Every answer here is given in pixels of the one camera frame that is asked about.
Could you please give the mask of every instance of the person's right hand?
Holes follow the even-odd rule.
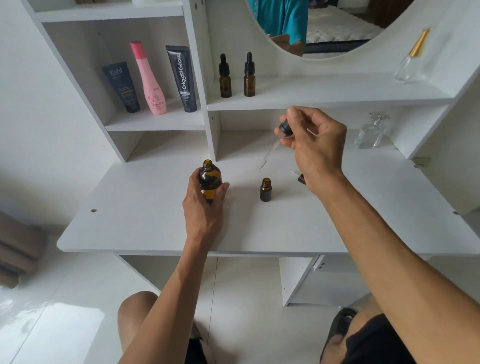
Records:
[[[293,136],[281,139],[281,144],[295,149],[295,161],[307,187],[322,199],[332,183],[345,178],[342,156],[347,127],[319,109],[300,106],[289,107],[280,121],[285,119]],[[275,134],[282,135],[278,128]]]

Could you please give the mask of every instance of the white shelf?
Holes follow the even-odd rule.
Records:
[[[291,105],[321,108],[371,106],[435,106],[453,102],[438,88],[417,82],[402,84],[391,74],[343,74],[309,77],[257,78],[256,95],[245,97],[243,79],[232,79],[232,97],[221,98],[218,80],[209,111],[284,109]]]
[[[180,0],[163,1],[136,7],[130,1],[83,4],[71,8],[37,12],[42,23],[75,22],[82,20],[155,18],[162,16],[183,16]]]
[[[167,112],[154,115],[147,105],[141,105],[139,112],[123,110],[105,125],[109,132],[152,131],[152,130],[205,130],[200,101],[197,111],[185,112],[179,99],[167,100]]]
[[[411,161],[388,139],[378,149],[355,148],[357,132],[347,135],[345,174],[413,251],[480,253],[478,237]],[[230,189],[225,228],[211,254],[346,253],[322,204],[288,171],[295,168],[291,149],[280,146],[258,169],[275,139],[268,132],[222,133],[216,165]],[[112,165],[59,239],[59,248],[179,255],[186,237],[181,202],[188,177],[206,158],[205,133],[144,137],[130,162]],[[268,203],[259,199],[263,177],[272,180]]]

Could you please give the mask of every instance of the shirt sleeve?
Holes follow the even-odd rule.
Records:
[[[299,40],[307,44],[308,7],[308,0],[285,0],[282,34],[290,36],[290,44]]]

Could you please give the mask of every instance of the pink bottle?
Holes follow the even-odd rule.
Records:
[[[144,84],[145,99],[152,113],[155,115],[165,114],[167,112],[167,103],[165,96],[163,96],[162,89],[158,85],[153,72],[145,54],[144,45],[141,41],[136,40],[130,42],[133,54],[137,60],[140,75],[142,76],[142,83]]]

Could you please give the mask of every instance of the red cap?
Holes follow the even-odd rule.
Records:
[[[143,60],[147,58],[147,55],[145,54],[144,45],[140,40],[135,40],[133,42],[130,42],[130,45],[132,47],[132,51],[133,51],[133,54],[135,55],[136,60]]]

